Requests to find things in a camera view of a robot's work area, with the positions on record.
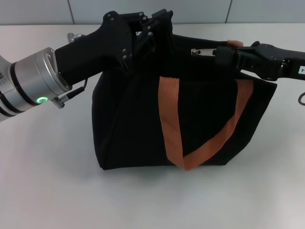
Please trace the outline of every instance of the tile grout line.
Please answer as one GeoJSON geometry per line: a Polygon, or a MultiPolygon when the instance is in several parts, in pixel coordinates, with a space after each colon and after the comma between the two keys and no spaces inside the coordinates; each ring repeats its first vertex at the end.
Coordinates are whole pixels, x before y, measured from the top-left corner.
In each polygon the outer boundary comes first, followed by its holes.
{"type": "Polygon", "coordinates": [[[70,10],[70,15],[71,15],[71,18],[72,18],[72,23],[73,25],[75,25],[75,20],[74,20],[74,17],[73,17],[73,12],[72,12],[72,8],[71,8],[71,5],[70,5],[70,0],[67,0],[68,1],[68,7],[69,7],[69,10],[70,10]]]}
{"type": "Polygon", "coordinates": [[[226,19],[225,19],[225,23],[228,22],[228,17],[229,17],[229,13],[230,13],[230,10],[231,10],[232,2],[233,2],[233,0],[231,0],[231,2],[230,2],[230,6],[229,6],[229,10],[228,10],[227,17],[226,17],[226,19]]]}

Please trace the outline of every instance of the green led ring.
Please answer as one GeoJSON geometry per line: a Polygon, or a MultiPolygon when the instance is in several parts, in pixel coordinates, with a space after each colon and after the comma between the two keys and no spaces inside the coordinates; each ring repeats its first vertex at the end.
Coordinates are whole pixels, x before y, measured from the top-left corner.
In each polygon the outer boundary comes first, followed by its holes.
{"type": "Polygon", "coordinates": [[[38,102],[39,104],[44,103],[46,101],[48,101],[49,99],[47,97],[40,97],[36,100],[36,102],[38,102]]]}

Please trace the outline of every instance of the white wall tile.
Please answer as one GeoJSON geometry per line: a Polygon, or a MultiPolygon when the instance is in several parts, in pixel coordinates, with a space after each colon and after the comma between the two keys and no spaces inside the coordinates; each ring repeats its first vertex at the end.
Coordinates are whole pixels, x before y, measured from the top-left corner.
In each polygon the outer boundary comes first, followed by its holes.
{"type": "Polygon", "coordinates": [[[149,17],[161,9],[173,10],[174,23],[224,23],[230,0],[70,0],[76,24],[101,24],[109,11],[143,11],[149,17]]]}
{"type": "Polygon", "coordinates": [[[72,24],[67,0],[0,0],[0,25],[72,24]]]}
{"type": "Polygon", "coordinates": [[[228,23],[305,22],[304,0],[233,0],[228,23]]]}

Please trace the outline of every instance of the white tabletop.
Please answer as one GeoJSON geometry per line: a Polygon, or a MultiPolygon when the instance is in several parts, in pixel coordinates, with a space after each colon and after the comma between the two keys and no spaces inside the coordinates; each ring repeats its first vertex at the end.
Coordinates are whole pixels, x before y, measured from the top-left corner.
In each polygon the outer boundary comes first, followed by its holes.
{"type": "MultiPolygon", "coordinates": [[[[11,62],[98,26],[0,26],[11,62]]],[[[174,33],[258,40],[305,52],[305,24],[176,25],[174,33]]],[[[91,97],[51,102],[0,123],[1,229],[304,229],[305,82],[280,79],[249,145],[223,167],[103,171],[93,146],[91,97]]]]}

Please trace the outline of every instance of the bag handle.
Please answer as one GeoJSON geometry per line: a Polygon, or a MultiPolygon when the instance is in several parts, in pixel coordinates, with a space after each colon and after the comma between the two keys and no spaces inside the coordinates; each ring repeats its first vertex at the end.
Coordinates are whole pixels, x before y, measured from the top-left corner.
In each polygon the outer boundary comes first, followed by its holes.
{"type": "Polygon", "coordinates": [[[237,122],[253,93],[252,80],[237,81],[237,98],[235,114],[222,130],[201,147],[183,156],[183,147],[178,115],[179,79],[160,77],[159,81],[159,115],[167,158],[178,167],[191,170],[215,155],[233,134],[237,122]]]}

